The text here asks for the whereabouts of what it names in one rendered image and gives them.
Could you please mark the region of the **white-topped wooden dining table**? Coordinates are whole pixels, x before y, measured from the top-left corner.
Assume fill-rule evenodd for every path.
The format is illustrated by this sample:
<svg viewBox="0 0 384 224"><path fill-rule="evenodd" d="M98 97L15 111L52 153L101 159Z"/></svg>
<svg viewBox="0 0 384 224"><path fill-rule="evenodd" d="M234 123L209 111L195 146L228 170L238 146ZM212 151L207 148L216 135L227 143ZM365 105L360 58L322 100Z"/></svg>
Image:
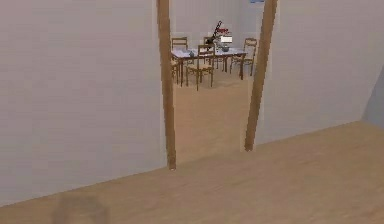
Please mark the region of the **white-topped wooden dining table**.
<svg viewBox="0 0 384 224"><path fill-rule="evenodd" d="M215 65L219 59L226 63L226 59L239 56L243 61L247 53L244 50L230 48L228 51L217 50L214 46L199 45L197 49L172 50L173 76L180 86L189 85L189 76L195 76L196 90L205 75L210 78L210 86L213 86Z"/></svg>

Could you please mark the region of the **red flowers in vase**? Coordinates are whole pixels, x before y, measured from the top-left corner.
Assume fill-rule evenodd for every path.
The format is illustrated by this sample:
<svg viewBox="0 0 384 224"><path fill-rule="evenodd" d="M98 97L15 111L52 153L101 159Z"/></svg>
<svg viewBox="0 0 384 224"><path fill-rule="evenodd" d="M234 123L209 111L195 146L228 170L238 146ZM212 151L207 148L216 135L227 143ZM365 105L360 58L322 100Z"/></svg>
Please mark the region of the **red flowers in vase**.
<svg viewBox="0 0 384 224"><path fill-rule="evenodd" d="M214 32L211 37L214 37L214 41L217 39L217 37L221 34L227 34L229 32L228 28L222 28L222 21L219 21L214 29Z"/></svg>

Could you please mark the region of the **brown wooden door frame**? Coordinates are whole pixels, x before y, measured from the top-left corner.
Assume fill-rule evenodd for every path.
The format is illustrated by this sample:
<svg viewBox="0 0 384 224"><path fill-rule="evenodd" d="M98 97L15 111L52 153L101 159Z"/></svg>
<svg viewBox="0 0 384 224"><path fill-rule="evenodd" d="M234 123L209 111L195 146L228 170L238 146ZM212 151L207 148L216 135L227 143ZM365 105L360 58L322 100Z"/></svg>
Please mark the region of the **brown wooden door frame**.
<svg viewBox="0 0 384 224"><path fill-rule="evenodd" d="M170 62L170 0L155 0L155 3L159 38L167 168L169 170L175 170L177 167L177 156L175 148L173 84ZM256 77L253 80L245 142L243 146L243 149L247 152L250 152L254 149L277 6L278 0L265 0L258 47Z"/></svg>

